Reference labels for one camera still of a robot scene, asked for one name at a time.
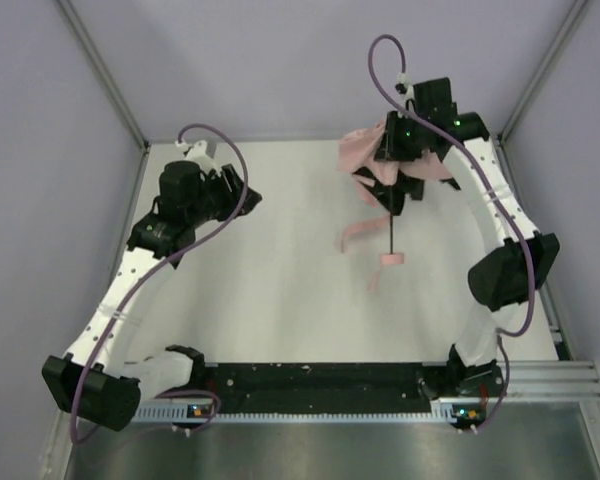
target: pink cloth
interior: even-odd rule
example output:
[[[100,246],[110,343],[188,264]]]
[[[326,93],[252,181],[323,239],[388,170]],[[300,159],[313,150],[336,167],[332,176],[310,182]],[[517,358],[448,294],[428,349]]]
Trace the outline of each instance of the pink cloth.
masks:
[[[340,140],[340,152],[338,156],[338,170],[350,173],[356,180],[355,187],[362,200],[372,207],[378,206],[378,201],[364,185],[373,187],[376,180],[356,175],[359,168],[367,167],[377,181],[384,185],[393,185],[398,179],[398,171],[410,177],[421,180],[446,180],[452,178],[449,171],[442,165],[440,159],[435,153],[426,152],[422,158],[414,162],[376,162],[373,155],[378,148],[378,144],[384,133],[385,120],[382,120],[375,127],[355,130]],[[349,237],[357,233],[368,230],[375,230],[386,227],[389,224],[389,216],[366,220],[354,223],[345,228],[342,233],[340,250],[342,253],[346,250]],[[380,269],[375,273],[369,290],[375,292],[380,281],[380,273],[383,267],[391,265],[402,265],[404,263],[403,253],[385,253],[380,255]]]
[[[373,155],[382,139],[384,126],[385,120],[382,120],[375,127],[354,130],[342,137],[338,156],[338,171],[353,174],[359,168],[367,167],[383,185],[395,184],[398,179],[398,170],[405,175],[421,180],[452,178],[449,170],[442,165],[435,153],[425,152],[421,158],[414,162],[376,162]],[[355,175],[355,177],[358,181],[362,178],[358,175]]]

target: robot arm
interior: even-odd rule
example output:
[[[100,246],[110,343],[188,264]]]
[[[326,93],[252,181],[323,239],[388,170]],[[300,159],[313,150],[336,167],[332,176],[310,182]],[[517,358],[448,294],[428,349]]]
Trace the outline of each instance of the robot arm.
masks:
[[[519,205],[502,175],[491,140],[475,138],[466,141],[465,146],[480,160],[493,186],[492,192],[524,235],[533,255],[536,289],[540,288],[558,253],[556,236],[541,234]],[[455,350],[464,365],[483,365],[496,356],[496,329],[507,329],[516,305],[528,302],[527,273],[511,226],[499,214],[491,192],[486,190],[469,159],[457,147],[451,147],[443,163],[469,201],[485,250],[485,257],[468,273],[469,289],[476,304]]]
[[[185,160],[166,165],[160,175],[160,195],[151,212],[137,222],[127,242],[118,273],[89,324],[62,358],[50,356],[42,375],[58,407],[69,412],[78,378],[96,343],[104,341],[87,373],[79,416],[119,431],[139,403],[182,385],[196,385],[204,357],[192,348],[172,346],[143,362],[127,362],[131,341],[156,294],[178,268],[180,258],[163,268],[165,258],[192,245],[195,231],[211,220],[224,221],[235,209],[242,180],[231,165],[213,161],[215,145],[198,142]],[[239,215],[262,200],[249,189]],[[130,289],[151,273],[122,311],[118,306]],[[113,330],[102,339],[111,318]]]
[[[555,260],[558,240],[553,234],[541,234],[522,210],[502,175],[482,119],[474,112],[458,113],[448,78],[409,85],[408,88],[399,80],[396,89],[401,94],[409,93],[409,102],[421,119],[464,145],[479,162],[491,185],[487,190],[470,159],[447,139],[412,118],[396,111],[389,112],[384,134],[374,154],[375,161],[413,162],[424,151],[433,152],[453,176],[473,210],[482,234],[485,257],[468,272],[469,289],[476,303],[466,328],[451,349],[450,362],[460,365],[461,370],[494,367],[497,328],[506,329],[515,305],[526,303],[529,291],[522,248],[511,226],[494,205],[493,198],[501,202],[529,246],[536,289],[544,283]],[[390,214],[399,215],[403,197],[409,194],[414,198],[408,185],[397,182],[387,186],[376,182],[368,190],[377,199],[397,198],[398,202],[385,207]]]

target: white table surface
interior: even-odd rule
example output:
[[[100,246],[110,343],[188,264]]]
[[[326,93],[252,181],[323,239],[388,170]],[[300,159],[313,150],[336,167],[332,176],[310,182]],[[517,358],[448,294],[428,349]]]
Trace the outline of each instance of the white table surface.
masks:
[[[336,172],[337,142],[239,146],[262,203],[184,258],[134,338],[130,359],[180,344],[211,362],[445,361],[474,302],[467,271],[484,256],[462,193],[427,182],[424,201],[407,200],[395,225],[405,264],[386,269],[372,294],[367,283],[388,250],[388,229],[339,252],[344,227],[382,211],[365,205],[351,178]],[[151,147],[134,222],[151,208],[165,164],[181,158],[173,145]],[[240,170],[224,144],[216,160]],[[512,360],[557,359],[539,298],[531,329],[505,346]]]

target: metal rod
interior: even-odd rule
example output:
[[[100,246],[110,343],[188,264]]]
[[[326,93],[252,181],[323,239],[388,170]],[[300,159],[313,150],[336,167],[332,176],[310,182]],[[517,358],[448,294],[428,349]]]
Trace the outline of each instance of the metal rod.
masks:
[[[590,6],[592,2],[590,0],[575,0],[567,13],[567,16],[560,25],[558,29],[558,33],[554,37],[551,45],[545,52],[540,61],[540,64],[534,71],[531,79],[525,86],[522,95],[516,102],[516,106],[513,109],[513,112],[509,116],[507,123],[505,124],[502,132],[499,137],[503,143],[506,143],[510,138],[513,132],[515,131],[518,123],[520,122],[522,116],[527,111],[531,102],[537,95],[537,93],[542,88],[542,85],[546,81],[549,73],[552,71],[556,62],[560,58],[564,48],[569,43],[573,33],[576,31],[582,19],[585,17],[587,13],[587,8]]]
[[[389,253],[393,254],[393,214],[389,214]]]
[[[142,134],[138,122],[131,113],[122,93],[120,93],[120,89],[117,87],[109,68],[100,56],[73,3],[71,0],[53,0],[53,3],[58,8],[60,15],[84,53],[91,71],[104,90],[120,121],[131,134],[138,148],[144,152],[148,148],[149,142]]]

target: gray wall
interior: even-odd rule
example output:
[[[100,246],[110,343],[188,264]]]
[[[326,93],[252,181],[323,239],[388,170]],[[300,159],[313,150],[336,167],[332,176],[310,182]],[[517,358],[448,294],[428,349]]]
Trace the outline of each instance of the gray wall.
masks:
[[[387,111],[381,33],[414,81],[450,76],[499,131],[572,0],[74,0],[150,140],[191,121],[239,139],[335,138]],[[384,84],[399,61],[378,49]]]
[[[551,282],[575,351],[600,371],[600,0],[508,151],[531,213],[560,238]]]
[[[0,2],[0,479],[36,478],[40,369],[106,288],[138,164],[53,2]]]

